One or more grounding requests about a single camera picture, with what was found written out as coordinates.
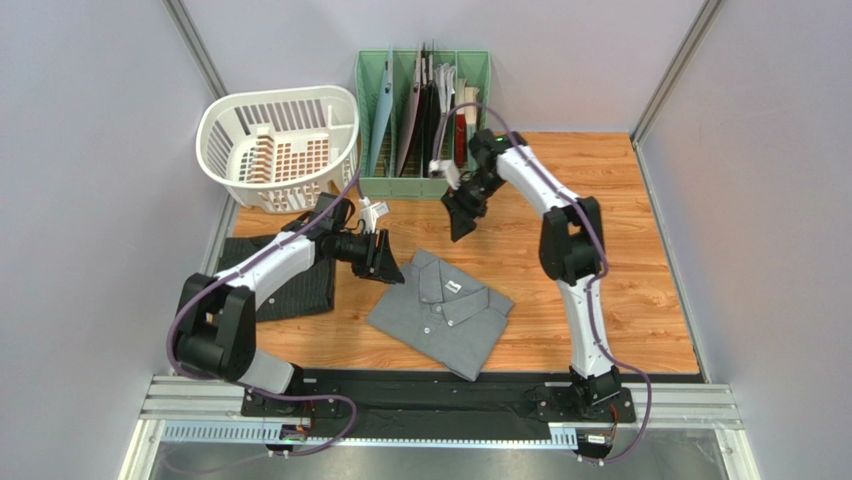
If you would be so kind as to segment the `grey long sleeve shirt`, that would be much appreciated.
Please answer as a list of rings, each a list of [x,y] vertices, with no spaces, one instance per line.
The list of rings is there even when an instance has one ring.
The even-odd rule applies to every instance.
[[[514,302],[419,249],[367,316],[377,330],[474,382],[508,325]]]

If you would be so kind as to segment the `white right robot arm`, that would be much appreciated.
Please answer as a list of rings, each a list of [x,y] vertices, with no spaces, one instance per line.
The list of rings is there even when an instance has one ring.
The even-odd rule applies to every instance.
[[[468,148],[477,165],[468,176],[452,160],[433,159],[428,165],[430,175],[443,177],[449,185],[441,202],[450,217],[452,241],[476,229],[488,199],[500,187],[515,187],[541,220],[538,258],[563,298],[572,340],[571,384],[587,405],[615,396],[621,380],[609,350],[600,298],[608,263],[599,203],[562,185],[516,132],[481,130]]]

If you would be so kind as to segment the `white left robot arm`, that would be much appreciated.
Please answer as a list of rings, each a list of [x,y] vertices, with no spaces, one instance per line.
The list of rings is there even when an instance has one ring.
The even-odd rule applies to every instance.
[[[258,347],[259,304],[322,260],[346,262],[362,279],[405,281],[387,230],[347,228],[352,207],[342,196],[323,193],[313,211],[248,259],[215,276],[189,277],[167,335],[173,366],[191,378],[223,380],[265,394],[286,393],[298,369]]]

